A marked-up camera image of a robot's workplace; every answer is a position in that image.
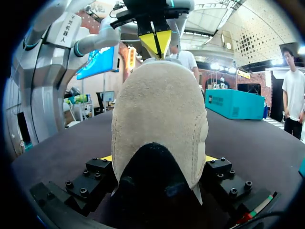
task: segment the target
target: perforated wall panel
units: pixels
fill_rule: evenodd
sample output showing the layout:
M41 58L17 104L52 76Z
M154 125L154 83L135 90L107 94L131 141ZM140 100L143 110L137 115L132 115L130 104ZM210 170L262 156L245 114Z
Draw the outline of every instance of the perforated wall panel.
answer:
M283 15L270 2L247 0L217 32L231 33L234 59L239 66L282 58L279 45L296 42ZM218 41L212 40L211 44L217 45Z

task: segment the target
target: white t-shirt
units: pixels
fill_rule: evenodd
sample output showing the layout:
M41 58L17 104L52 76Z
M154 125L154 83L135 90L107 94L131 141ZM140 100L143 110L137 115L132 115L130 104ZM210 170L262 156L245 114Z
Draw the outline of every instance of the white t-shirt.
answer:
M285 74L282 89L287 92L288 111L292 120L298 121L304 107L305 76L300 70Z
M175 59L177 58L177 54L172 54L170 55L170 57ZM195 57L189 51L181 50L179 53L178 60L182 63L184 67L189 69L191 72L193 71L193 67L197 67Z

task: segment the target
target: sign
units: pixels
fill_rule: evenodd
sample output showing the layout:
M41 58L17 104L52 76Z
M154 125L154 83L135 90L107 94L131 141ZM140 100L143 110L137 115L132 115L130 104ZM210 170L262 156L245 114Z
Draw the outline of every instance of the sign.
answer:
M91 11L100 18L106 18L113 10L115 1L109 4L109 0L97 0L91 4Z
M249 73L245 73L243 71L237 70L237 75L240 75L241 77L250 79L250 74Z
M77 80L117 69L119 45L89 53L88 64L77 72Z
M134 47L130 47L130 49L128 50L128 68L129 69L133 69L135 67L135 53L136 53L136 49Z
M72 41L73 39L75 39L79 31L79 28L81 26L81 17L70 12L65 12L64 15L65 15L65 19L59 31L56 32L56 40L54 44L70 48L72 45Z

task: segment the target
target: man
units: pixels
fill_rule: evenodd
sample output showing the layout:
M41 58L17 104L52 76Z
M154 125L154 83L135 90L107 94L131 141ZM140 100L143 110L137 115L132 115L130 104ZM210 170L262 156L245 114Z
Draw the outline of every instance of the man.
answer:
M282 87L286 118L284 130L301 139L302 125L305 118L305 77L296 68L293 53L289 49L283 48L283 54L290 68L285 74Z
M178 45L171 46L170 51L172 53L170 57L177 58L179 52ZM197 82L199 83L199 70L194 55L189 51L181 50L179 53L178 60L182 63L184 67L194 73L194 76Z

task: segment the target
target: green object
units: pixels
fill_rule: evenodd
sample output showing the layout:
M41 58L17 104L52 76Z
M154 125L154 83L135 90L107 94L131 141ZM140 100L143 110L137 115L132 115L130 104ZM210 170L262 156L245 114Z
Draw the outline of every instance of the green object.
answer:
M80 94L74 97L69 98L70 103L72 104L82 104L88 101L88 97L85 94Z
M33 148L32 143L26 144L26 145L24 146L24 150L25 150L25 151L28 151L28 150L31 149L31 148Z

